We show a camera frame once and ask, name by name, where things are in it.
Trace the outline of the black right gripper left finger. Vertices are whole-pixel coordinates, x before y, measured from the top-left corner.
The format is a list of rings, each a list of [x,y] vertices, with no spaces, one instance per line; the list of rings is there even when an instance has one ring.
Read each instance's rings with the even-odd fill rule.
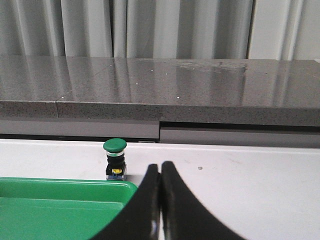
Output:
[[[160,228],[161,174],[157,164],[150,164],[138,189],[93,240],[157,240]]]

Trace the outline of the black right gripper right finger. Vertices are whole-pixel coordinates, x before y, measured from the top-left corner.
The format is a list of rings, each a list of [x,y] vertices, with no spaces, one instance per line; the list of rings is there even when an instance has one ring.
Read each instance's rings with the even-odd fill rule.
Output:
[[[242,240],[195,197],[171,161],[161,166],[162,219],[166,240]]]

